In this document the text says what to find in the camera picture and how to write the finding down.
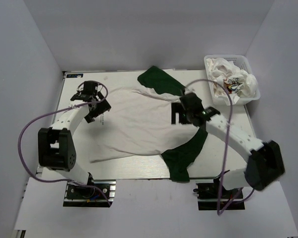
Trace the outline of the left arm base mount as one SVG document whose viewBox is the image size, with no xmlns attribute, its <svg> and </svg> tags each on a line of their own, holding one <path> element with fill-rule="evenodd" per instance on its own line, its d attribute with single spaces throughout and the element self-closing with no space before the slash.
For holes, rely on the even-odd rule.
<svg viewBox="0 0 298 238">
<path fill-rule="evenodd" d="M 96 188 L 85 188 L 68 183 L 63 207 L 109 208 L 115 197 L 116 181 L 94 181 Z"/>
</svg>

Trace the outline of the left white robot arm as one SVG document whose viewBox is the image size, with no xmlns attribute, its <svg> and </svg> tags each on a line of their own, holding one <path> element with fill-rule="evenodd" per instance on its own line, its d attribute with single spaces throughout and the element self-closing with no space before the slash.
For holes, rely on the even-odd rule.
<svg viewBox="0 0 298 238">
<path fill-rule="evenodd" d="M 108 89 L 97 81 L 84 81 L 71 97 L 69 106 L 57 111 L 61 116 L 48 128 L 38 132 L 39 164 L 61 174 L 67 182 L 78 186 L 85 198 L 95 193 L 92 175 L 77 162 L 73 135 L 82 121 L 92 123 L 110 111 Z"/>
</svg>

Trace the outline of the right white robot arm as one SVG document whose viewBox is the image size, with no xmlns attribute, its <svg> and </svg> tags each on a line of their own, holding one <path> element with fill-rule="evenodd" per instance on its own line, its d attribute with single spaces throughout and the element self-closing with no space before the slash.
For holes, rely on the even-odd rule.
<svg viewBox="0 0 298 238">
<path fill-rule="evenodd" d="M 270 140 L 262 141 L 232 125 L 214 107 L 204 108 L 193 92 L 179 98 L 186 119 L 194 126 L 224 141 L 246 162 L 246 167 L 228 171 L 214 185 L 215 194 L 227 197 L 233 189 L 251 187 L 262 191 L 285 173 L 280 146 Z"/>
</svg>

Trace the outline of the white green-sleeved t-shirt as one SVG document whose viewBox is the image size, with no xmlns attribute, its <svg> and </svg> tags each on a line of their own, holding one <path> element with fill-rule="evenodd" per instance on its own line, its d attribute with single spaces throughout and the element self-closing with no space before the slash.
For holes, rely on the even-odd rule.
<svg viewBox="0 0 298 238">
<path fill-rule="evenodd" d="M 91 126 L 90 163 L 133 155 L 160 155 L 170 178 L 188 182 L 188 166 L 201 153 L 207 133 L 192 124 L 171 124 L 171 103 L 185 86 L 152 66 L 133 78 L 106 78 L 111 110 Z"/>
</svg>

